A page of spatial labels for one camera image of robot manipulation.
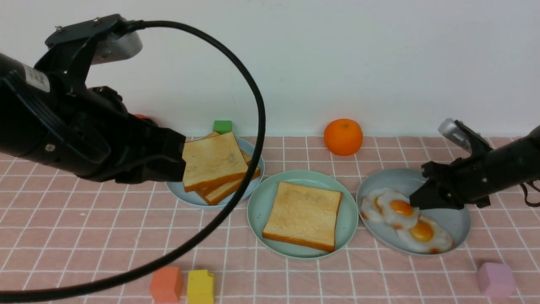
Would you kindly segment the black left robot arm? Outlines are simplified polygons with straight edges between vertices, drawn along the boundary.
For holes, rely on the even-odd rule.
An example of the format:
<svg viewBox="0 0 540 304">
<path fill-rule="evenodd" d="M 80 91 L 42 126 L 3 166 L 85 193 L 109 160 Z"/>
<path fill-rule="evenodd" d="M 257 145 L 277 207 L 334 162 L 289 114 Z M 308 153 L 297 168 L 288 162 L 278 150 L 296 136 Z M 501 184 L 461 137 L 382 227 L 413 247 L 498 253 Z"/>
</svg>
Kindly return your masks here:
<svg viewBox="0 0 540 304">
<path fill-rule="evenodd" d="M 185 136 L 127 111 L 108 87 L 70 92 L 62 77 L 1 55 L 1 152 L 93 182 L 181 182 Z"/>
</svg>

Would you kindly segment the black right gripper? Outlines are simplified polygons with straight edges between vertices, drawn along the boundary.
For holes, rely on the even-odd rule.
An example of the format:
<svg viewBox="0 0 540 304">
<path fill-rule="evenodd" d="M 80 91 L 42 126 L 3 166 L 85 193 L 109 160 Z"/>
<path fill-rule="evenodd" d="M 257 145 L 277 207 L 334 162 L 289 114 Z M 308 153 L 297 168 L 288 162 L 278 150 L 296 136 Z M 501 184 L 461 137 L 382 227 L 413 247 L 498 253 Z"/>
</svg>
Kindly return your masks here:
<svg viewBox="0 0 540 304">
<path fill-rule="evenodd" d="M 410 196 L 410 205 L 420 210 L 461 210 L 467 204 L 482 209 L 491 205 L 488 181 L 490 154 L 458 158 L 451 164 L 422 164 L 427 181 Z"/>
</svg>

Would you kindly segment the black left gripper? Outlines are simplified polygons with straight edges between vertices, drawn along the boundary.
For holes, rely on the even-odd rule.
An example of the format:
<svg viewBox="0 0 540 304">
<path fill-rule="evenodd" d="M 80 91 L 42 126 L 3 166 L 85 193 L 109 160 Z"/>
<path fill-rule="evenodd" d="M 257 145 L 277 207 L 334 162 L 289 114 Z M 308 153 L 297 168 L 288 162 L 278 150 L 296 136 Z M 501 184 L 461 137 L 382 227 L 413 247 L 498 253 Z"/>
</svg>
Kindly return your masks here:
<svg viewBox="0 0 540 304">
<path fill-rule="evenodd" d="M 120 184 L 183 180 L 184 135 L 160 127 L 152 119 L 130 114 L 123 98 L 109 87 L 89 88 L 87 92 L 94 101 L 107 106 L 93 116 L 93 121 L 111 152 L 96 172 L 85 176 L 86 180 Z"/>
</svg>

